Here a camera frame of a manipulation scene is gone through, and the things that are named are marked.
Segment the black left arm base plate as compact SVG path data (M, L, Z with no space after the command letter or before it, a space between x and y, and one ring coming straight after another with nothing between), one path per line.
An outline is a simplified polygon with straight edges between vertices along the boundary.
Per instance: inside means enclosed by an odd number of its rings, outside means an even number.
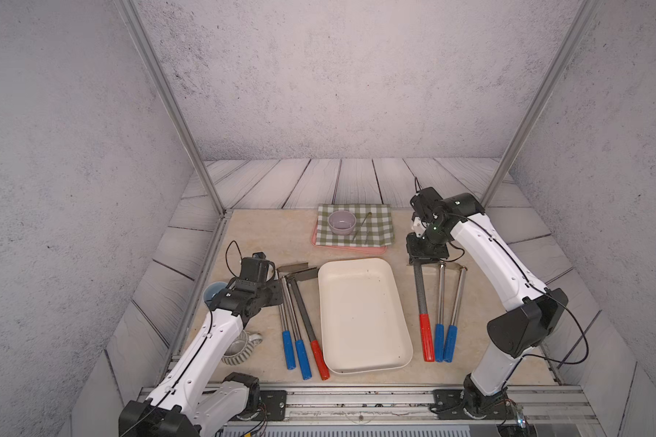
M248 409L231 422L283 422L286 417L288 393L284 390L260 390Z

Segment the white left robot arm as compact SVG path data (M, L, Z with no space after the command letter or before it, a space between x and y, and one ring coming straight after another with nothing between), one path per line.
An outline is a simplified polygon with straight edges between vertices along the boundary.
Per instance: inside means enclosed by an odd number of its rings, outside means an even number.
M206 386L225 353L261 309L284 302L278 280L231 280L205 292L209 312L182 357L145 401L130 401L118 418L121 436L213 436L241 417L267 420L259 379L231 373L219 389L204 397Z

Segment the cream storage box tray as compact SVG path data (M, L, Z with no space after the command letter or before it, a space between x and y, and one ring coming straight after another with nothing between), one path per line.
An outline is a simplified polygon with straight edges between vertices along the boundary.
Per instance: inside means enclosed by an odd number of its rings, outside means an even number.
M324 362L332 373L391 371L414 348L397 282L386 260L330 261L318 271Z

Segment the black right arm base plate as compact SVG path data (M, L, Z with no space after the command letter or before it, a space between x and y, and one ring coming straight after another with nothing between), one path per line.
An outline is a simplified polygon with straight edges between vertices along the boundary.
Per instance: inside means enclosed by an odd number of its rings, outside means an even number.
M515 416L507 393L480 396L460 390L435 390L428 410L439 420L512 420Z

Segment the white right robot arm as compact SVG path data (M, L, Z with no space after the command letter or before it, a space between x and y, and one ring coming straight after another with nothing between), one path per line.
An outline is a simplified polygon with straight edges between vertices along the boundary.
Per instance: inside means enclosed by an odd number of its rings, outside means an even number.
M548 288L509 250L473 195L442 198L429 187L419 189L410 204L414 210L413 230L406 237L406 250L414 269L425 360L435 360L436 348L422 268L443 262L449 248L459 247L475 260L505 309L488 323L488 349L463 383L463 412L475 420L484 419L506 402L509 378L521 361L554 332L569 299L563 290Z

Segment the grey hoe red handle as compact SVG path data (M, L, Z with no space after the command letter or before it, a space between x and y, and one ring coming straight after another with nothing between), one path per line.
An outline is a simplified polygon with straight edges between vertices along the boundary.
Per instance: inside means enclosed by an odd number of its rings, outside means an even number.
M315 330L313 329L313 324L311 323L311 319L306 309L304 298L302 297L302 293L299 287L300 282L313 280L317 277L318 268L309 267L308 263L304 262L290 267L290 272L287 280L289 291L293 296L295 306L301 315L302 322L304 323L304 329L310 342L318 373L320 374L320 377L323 381L327 381L330 378L330 371L325 364L323 351L315 335Z
M422 344L423 358L425 362L435 361L435 347L431 331L430 318L426 302L426 288L423 275L422 260L411 258L415 278L415 292L417 293L417 306L419 314L420 338Z

